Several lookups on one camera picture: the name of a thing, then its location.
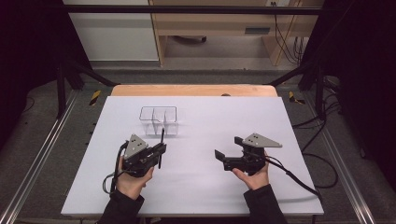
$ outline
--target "horizontal black bar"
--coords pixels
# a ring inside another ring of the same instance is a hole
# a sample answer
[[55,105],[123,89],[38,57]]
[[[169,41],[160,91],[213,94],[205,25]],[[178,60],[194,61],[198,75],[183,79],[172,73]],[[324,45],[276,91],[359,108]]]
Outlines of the horizontal black bar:
[[180,13],[180,14],[262,14],[321,15],[341,9],[322,7],[210,7],[210,6],[106,6],[64,5],[44,6],[46,12],[64,10],[69,13]]

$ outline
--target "wooden desk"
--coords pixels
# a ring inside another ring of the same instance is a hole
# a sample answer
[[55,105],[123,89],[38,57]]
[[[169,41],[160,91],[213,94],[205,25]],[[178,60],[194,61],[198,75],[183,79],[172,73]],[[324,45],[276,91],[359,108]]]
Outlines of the wooden desk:
[[[168,96],[171,92],[177,96]],[[224,92],[233,97],[219,96]],[[150,146],[160,141],[160,136],[145,135],[139,120],[141,108],[170,105],[177,107],[178,133],[164,138],[167,149],[163,155],[162,169],[156,169],[155,177],[142,191],[146,200],[139,216],[248,216],[243,198],[246,185],[231,172],[223,170],[221,162],[215,159],[214,149],[229,157],[240,157],[241,148],[233,142],[233,138],[245,138],[252,133],[260,133],[281,143],[282,147],[268,147],[265,150],[313,188],[285,106],[282,99],[276,97],[273,87],[120,85],[106,99],[64,203],[63,215],[101,216],[108,203],[102,182],[114,170],[120,145],[132,133]],[[272,167],[269,172],[276,198],[285,215],[323,214],[315,195],[301,188],[280,169]]]
[[[269,2],[271,0],[149,0],[152,6],[269,7]],[[283,2],[279,5],[280,7],[321,7],[324,0],[275,0],[275,2],[279,4]],[[278,15],[277,27],[280,33],[277,34],[274,15],[152,14],[151,18],[161,65],[163,65],[169,35],[260,35],[272,64],[279,65],[286,47],[280,34],[286,42],[289,37],[293,36],[309,37],[318,16]],[[247,28],[261,28],[262,32],[249,33]]]

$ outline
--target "white cabinet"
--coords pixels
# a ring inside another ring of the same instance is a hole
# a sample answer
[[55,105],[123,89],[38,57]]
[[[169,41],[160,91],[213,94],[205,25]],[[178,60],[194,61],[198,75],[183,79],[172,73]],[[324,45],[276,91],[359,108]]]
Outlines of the white cabinet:
[[[148,5],[147,0],[64,0],[65,5]],[[70,13],[90,61],[158,61],[150,14]]]

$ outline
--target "forearm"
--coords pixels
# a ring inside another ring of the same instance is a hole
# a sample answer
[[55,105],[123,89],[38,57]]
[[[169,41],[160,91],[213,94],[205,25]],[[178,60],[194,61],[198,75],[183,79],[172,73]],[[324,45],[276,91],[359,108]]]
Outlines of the forearm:
[[110,197],[105,212],[97,222],[98,224],[124,224],[135,223],[137,213],[143,205],[144,198],[139,196],[136,200],[125,196],[117,189]]
[[250,224],[288,223],[279,208],[271,185],[249,190],[244,196],[250,210]]

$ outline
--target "white tabletop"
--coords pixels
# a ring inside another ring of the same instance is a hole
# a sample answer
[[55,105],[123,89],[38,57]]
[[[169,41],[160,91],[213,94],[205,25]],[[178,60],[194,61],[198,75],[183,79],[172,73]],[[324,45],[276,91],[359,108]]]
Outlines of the white tabletop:
[[[104,178],[114,171],[120,145],[137,134],[151,147],[159,137],[145,135],[139,120],[143,106],[176,106],[178,134],[165,136],[162,168],[143,189],[144,217],[247,216],[243,193],[248,190],[232,172],[215,159],[215,149],[226,157],[241,157],[235,136],[259,133],[282,144],[266,148],[306,185],[313,183],[280,97],[217,96],[109,96],[97,122],[78,173],[64,203],[62,214],[98,217],[109,197],[102,190]],[[300,187],[275,166],[270,182],[285,215],[323,214],[317,196]]]

